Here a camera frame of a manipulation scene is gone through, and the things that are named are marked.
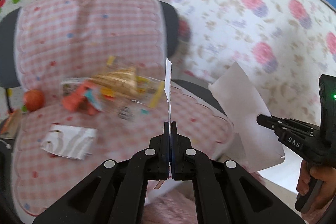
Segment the toy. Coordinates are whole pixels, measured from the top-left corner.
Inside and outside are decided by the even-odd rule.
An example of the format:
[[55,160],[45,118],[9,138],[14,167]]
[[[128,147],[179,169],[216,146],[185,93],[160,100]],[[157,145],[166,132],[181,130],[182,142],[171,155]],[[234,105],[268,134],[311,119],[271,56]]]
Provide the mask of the toy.
[[23,95],[23,102],[26,108],[33,112],[44,106],[44,94],[40,90],[29,90]]
[[86,95],[92,95],[92,93],[89,91],[96,88],[97,86],[94,83],[85,80],[77,90],[75,90],[70,95],[63,97],[62,105],[71,112],[83,110],[86,111],[89,115],[95,115],[99,111],[95,109],[94,106],[89,102]]
[[3,139],[15,139],[16,132],[21,124],[22,112],[20,109],[11,113],[6,120],[4,126],[0,130],[0,137]]

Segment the snack package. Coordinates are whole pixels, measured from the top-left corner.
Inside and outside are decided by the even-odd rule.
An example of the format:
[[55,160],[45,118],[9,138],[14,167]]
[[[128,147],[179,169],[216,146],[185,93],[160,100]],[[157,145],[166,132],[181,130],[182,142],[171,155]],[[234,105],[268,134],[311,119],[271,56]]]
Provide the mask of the snack package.
[[115,56],[110,56],[104,71],[90,81],[102,86],[100,92],[105,101],[116,102],[125,97],[150,108],[156,107],[164,90],[163,81],[137,75],[135,65]]
[[138,101],[147,107],[155,108],[162,96],[165,82],[150,77],[137,77]]
[[76,89],[78,89],[78,87],[84,82],[85,79],[87,78],[69,77],[69,78],[63,79],[60,84],[61,98],[73,93]]
[[81,111],[95,115],[102,111],[100,86],[85,80],[74,92],[63,97],[62,105],[71,112]]

